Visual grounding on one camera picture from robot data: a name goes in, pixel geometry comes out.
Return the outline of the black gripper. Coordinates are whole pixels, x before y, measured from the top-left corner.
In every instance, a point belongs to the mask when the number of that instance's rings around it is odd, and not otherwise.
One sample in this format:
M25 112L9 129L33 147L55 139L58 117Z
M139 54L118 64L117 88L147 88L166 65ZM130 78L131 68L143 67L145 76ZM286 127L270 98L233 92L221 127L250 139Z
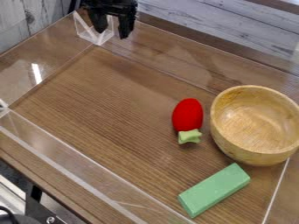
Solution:
M135 29L137 0L83 0L95 30L102 33L109 28L107 15L119 17L119 37L126 39Z

